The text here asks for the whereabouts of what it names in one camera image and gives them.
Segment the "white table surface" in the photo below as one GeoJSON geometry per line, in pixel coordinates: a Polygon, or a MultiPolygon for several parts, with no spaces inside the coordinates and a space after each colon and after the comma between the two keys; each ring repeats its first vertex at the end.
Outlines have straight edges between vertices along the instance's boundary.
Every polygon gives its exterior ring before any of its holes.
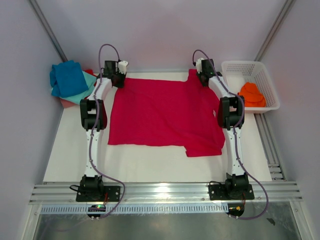
{"type": "MultiPolygon", "coordinates": [[[[187,72],[128,73],[128,78],[186,81],[187,72]]],[[[239,86],[230,86],[234,92],[239,86]]],[[[108,145],[110,114],[117,88],[104,100],[108,125],[101,143],[98,168],[123,182],[209,182],[226,179],[228,158],[224,145],[221,156],[187,157],[181,146],[108,145]]],[[[246,113],[242,127],[244,166],[259,181],[271,181],[256,120],[246,113]]],[[[79,182],[84,175],[87,156],[86,132],[81,126],[80,108],[63,111],[44,182],[79,182]]]]}

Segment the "basket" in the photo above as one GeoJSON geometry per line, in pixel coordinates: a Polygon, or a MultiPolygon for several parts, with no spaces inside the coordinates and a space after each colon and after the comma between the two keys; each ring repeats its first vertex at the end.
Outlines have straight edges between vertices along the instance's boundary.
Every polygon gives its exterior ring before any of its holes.
{"type": "Polygon", "coordinates": [[[223,79],[230,90],[237,94],[247,82],[256,84],[264,95],[265,107],[245,107],[246,113],[263,114],[280,107],[275,86],[265,65],[259,61],[224,61],[222,63],[223,79]]]}

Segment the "blue towel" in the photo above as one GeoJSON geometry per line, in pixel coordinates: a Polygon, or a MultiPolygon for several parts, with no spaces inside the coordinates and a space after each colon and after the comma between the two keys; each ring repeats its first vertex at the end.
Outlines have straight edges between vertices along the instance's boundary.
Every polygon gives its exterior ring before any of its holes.
{"type": "Polygon", "coordinates": [[[61,98],[78,95],[89,89],[80,64],[72,60],[52,65],[50,85],[53,88],[51,95],[61,98]]]}
{"type": "Polygon", "coordinates": [[[88,86],[88,90],[84,91],[78,95],[69,96],[69,97],[61,97],[62,99],[65,99],[69,102],[73,102],[75,104],[80,104],[80,100],[84,99],[85,97],[89,96],[95,89],[95,82],[97,78],[95,76],[92,76],[91,74],[83,72],[83,76],[86,82],[86,85],[88,86]]]}

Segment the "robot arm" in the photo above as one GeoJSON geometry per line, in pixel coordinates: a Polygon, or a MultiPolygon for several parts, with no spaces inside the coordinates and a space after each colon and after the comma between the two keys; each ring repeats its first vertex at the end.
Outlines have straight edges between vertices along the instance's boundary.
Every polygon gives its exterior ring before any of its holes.
{"type": "MultiPolygon", "coordinates": [[[[229,196],[232,199],[241,197],[242,194],[246,196],[246,199],[254,199],[252,186],[249,184],[248,175],[241,167],[238,159],[244,163],[242,157],[242,145],[241,145],[241,128],[244,124],[245,118],[242,118],[243,106],[238,96],[230,94],[229,87],[225,84],[222,75],[219,79],[215,75],[213,70],[212,59],[199,58],[195,62],[197,76],[200,79],[201,84],[204,87],[209,87],[219,98],[219,109],[217,113],[218,125],[223,128],[225,136],[225,144],[227,149],[228,167],[226,173],[226,180],[223,189],[225,192],[219,195],[229,196]]],[[[217,189],[214,185],[209,185],[209,193],[215,193],[217,189]]],[[[210,196],[211,200],[216,200],[217,196],[213,194],[210,196]]]]}
{"type": "Polygon", "coordinates": [[[89,149],[91,149],[92,163],[99,169],[100,146],[103,136],[103,130],[107,127],[107,114],[104,106],[104,100],[110,92],[112,86],[121,88],[124,86],[125,77],[127,74],[127,61],[105,61],[105,68],[102,77],[98,76],[97,84],[92,94],[80,102],[80,113],[82,127],[86,130],[87,141],[87,161],[84,175],[87,177],[95,177],[97,172],[92,168],[90,163],[89,149]],[[97,104],[99,103],[98,124],[91,130],[97,118],[97,104]]]}
{"type": "MultiPolygon", "coordinates": [[[[212,71],[211,74],[207,73],[205,74],[205,70],[203,72],[203,67],[204,68],[209,68],[209,65],[206,65],[207,60],[204,60],[203,58],[199,58],[195,65],[196,65],[196,70],[197,70],[197,74],[198,76],[202,76],[202,79],[204,79],[205,85],[208,85],[208,87],[216,94],[216,96],[220,99],[220,106],[222,107],[223,104],[230,105],[230,101],[229,100],[233,100],[234,96],[232,96],[229,92],[229,87],[228,85],[225,83],[223,77],[220,77],[220,81],[222,81],[224,83],[225,88],[228,90],[226,91],[226,89],[222,86],[222,84],[219,82],[218,78],[216,76],[211,76],[212,75],[212,71]]],[[[221,118],[227,118],[228,116],[228,112],[224,113],[225,116],[223,116],[222,111],[230,111],[229,109],[219,109],[218,112],[218,122],[220,127],[224,127],[221,126],[222,125],[222,121],[221,118]]],[[[231,126],[227,127],[227,128],[223,128],[223,133],[225,136],[225,144],[226,144],[226,149],[227,149],[227,156],[228,156],[228,167],[227,167],[227,174],[229,174],[230,176],[232,176],[233,174],[237,175],[242,175],[244,174],[243,169],[240,167],[238,160],[237,160],[237,156],[236,156],[236,146],[235,146],[235,136],[237,137],[237,148],[238,148],[238,155],[240,157],[240,159],[242,160],[242,148],[241,148],[241,128],[236,128],[236,135],[234,133],[234,130],[231,128],[231,126]]]]}

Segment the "pink cloth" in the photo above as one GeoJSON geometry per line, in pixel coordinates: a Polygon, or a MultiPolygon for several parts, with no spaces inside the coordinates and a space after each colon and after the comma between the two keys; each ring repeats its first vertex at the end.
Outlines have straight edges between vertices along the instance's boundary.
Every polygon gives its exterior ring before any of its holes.
{"type": "Polygon", "coordinates": [[[114,97],[110,145],[184,146],[188,157],[222,154],[219,100],[196,70],[186,82],[127,78],[114,97]]]}

